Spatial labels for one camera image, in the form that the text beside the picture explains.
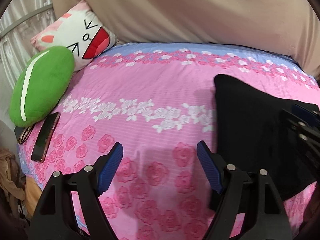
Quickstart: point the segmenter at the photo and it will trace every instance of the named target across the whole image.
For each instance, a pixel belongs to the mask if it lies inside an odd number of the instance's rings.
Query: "bed sheet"
[[[320,106],[315,79],[289,57],[232,45],[115,46],[73,76],[54,109],[61,117],[44,163],[30,161],[40,122],[20,147],[22,166],[43,188],[53,171],[79,171],[118,141],[124,157],[100,197],[118,238],[200,240],[214,214],[195,147],[204,140],[215,152],[213,78],[219,73]],[[294,235],[314,189],[311,184],[284,203]],[[73,200],[86,229],[75,192]],[[243,218],[238,214],[232,236]]]

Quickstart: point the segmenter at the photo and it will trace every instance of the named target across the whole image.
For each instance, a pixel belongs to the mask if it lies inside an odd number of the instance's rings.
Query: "metal bolt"
[[[233,164],[228,164],[228,165],[227,165],[227,169],[228,169],[229,171],[234,171],[234,170],[236,169],[236,166],[234,166]]]
[[[268,174],[268,172],[265,169],[261,169],[259,172],[262,176],[266,176]]]
[[[52,173],[52,176],[54,176],[56,178],[56,177],[59,177],[60,174],[61,174],[60,171],[55,171],[54,173]]]
[[[301,133],[299,134],[299,137],[300,137],[302,140],[305,140],[305,141],[308,140],[308,138],[307,138],[305,135],[301,134]]]
[[[84,167],[84,171],[92,171],[93,170],[93,166],[92,165],[87,165]]]

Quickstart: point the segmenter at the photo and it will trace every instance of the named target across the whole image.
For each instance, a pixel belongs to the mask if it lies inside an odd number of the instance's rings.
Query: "green plush cushion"
[[[33,56],[13,89],[11,121],[16,126],[27,127],[44,119],[67,89],[74,67],[72,52],[62,46]]]

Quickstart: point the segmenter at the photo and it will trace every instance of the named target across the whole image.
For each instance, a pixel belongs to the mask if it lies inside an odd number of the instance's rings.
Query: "black pillowcase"
[[[242,171],[266,169],[282,200],[315,181],[297,155],[295,134],[279,122],[282,109],[298,104],[319,111],[315,104],[273,97],[237,78],[219,74],[216,88],[217,153]]]

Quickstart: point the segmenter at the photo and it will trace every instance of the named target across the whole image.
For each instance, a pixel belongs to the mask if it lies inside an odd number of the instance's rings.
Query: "cartoon face pillow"
[[[70,49],[75,58],[75,71],[87,66],[116,41],[116,36],[102,25],[84,0],[31,39],[39,51],[52,46]]]

